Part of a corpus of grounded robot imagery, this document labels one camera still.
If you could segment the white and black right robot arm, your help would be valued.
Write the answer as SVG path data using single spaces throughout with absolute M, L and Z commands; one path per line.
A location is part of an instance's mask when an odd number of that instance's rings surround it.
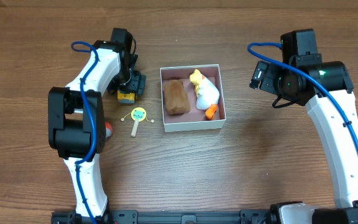
M 288 63 L 261 54 L 250 87 L 305 106 L 319 134 L 334 188 L 334 208 L 303 202 L 271 205 L 262 223 L 358 223 L 358 117 L 353 84 L 340 61 L 320 62 L 318 54 Z

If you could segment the white plush duck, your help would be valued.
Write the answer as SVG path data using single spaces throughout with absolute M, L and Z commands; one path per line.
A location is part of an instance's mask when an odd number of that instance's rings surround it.
M 205 111 L 206 119 L 213 120 L 218 108 L 219 90 L 198 69 L 190 75 L 190 82 L 195 86 L 196 107 Z

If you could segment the brown plush toy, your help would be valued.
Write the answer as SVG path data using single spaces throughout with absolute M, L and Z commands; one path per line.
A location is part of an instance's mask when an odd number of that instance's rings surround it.
M 165 110 L 169 115 L 185 114 L 190 111 L 190 102 L 182 80 L 169 80 L 163 85 Z

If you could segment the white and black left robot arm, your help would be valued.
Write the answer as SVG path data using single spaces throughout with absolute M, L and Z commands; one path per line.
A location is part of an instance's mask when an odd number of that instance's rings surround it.
M 66 218 L 53 213 L 52 223 L 107 223 L 108 197 L 103 190 L 100 154 L 112 130 L 105 121 L 103 95 L 124 90 L 134 96 L 144 90 L 145 76 L 134 69 L 135 39 L 74 41 L 71 49 L 89 54 L 78 76 L 48 93 L 48 142 L 67 166 L 76 208 Z

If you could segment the yellow and blue toy truck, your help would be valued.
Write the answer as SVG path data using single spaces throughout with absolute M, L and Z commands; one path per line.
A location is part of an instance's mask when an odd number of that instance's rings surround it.
M 135 103 L 136 95 L 135 93 L 117 91 L 117 100 L 122 104 L 131 105 Z

